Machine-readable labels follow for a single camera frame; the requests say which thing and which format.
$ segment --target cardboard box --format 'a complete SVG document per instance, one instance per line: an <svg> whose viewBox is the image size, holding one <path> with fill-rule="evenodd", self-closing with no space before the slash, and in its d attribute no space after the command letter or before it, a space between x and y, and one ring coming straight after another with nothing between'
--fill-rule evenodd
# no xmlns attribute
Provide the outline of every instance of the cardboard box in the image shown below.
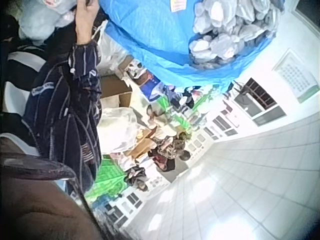
<svg viewBox="0 0 320 240"><path fill-rule="evenodd" d="M130 107L132 88L120 80L116 75L101 77L101 99L119 96L119 107Z"/></svg>

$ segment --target green fabric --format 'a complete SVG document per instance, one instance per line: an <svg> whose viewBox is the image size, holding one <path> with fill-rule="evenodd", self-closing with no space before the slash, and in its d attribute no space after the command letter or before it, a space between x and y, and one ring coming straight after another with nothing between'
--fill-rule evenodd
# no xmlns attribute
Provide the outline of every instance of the green fabric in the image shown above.
<svg viewBox="0 0 320 240"><path fill-rule="evenodd" d="M117 196L128 187L124 182L126 175L110 157L104 155L96 180L92 188L85 194L85 198L88 202L93 202L103 194L108 194L110 197Z"/></svg>

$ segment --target blue plastic bag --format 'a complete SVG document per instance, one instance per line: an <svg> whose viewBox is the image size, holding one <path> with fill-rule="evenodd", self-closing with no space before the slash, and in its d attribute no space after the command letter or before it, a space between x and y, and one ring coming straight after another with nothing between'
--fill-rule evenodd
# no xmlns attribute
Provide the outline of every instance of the blue plastic bag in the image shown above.
<svg viewBox="0 0 320 240"><path fill-rule="evenodd" d="M215 85L225 92L271 39L247 48L235 61L218 69L190 66L189 43L199 37L193 32L198 2L188 0L186 9L179 12L171 12L169 0L100 0L100 5L110 17L105 32L163 83L176 87Z"/></svg>

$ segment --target sleeve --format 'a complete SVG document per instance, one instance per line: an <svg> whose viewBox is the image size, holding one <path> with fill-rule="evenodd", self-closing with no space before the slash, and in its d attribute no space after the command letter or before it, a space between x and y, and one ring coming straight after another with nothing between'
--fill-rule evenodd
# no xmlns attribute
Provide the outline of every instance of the sleeve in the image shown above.
<svg viewBox="0 0 320 240"><path fill-rule="evenodd" d="M101 96L100 78L96 70L99 55L98 45L92 40L85 45L74 45L68 59L75 87L93 102L97 102Z"/></svg>

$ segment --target striped shirt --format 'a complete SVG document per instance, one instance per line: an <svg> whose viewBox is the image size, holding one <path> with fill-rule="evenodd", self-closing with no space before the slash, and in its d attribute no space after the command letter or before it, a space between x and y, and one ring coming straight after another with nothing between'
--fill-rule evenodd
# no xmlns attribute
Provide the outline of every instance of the striped shirt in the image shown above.
<svg viewBox="0 0 320 240"><path fill-rule="evenodd" d="M17 62L26 66L38 58L30 56L26 59L21 63L21 59L15 56L15 67ZM40 69L33 68L37 64L30 64L27 71L37 74L33 82L28 83L29 89L24 89L28 93L26 105L17 111L18 114L10 111L6 114L7 119L12 119L14 114L16 123L20 122L17 126L24 132L14 132L14 126L5 132L13 131L29 146L35 146L41 157L72 168L84 192L93 185L101 164L97 133L101 117L98 61L97 44L91 41L86 45L75 45L70 55L43 61ZM5 83L4 91L11 82ZM23 88L22 85L15 83L19 89Z"/></svg>

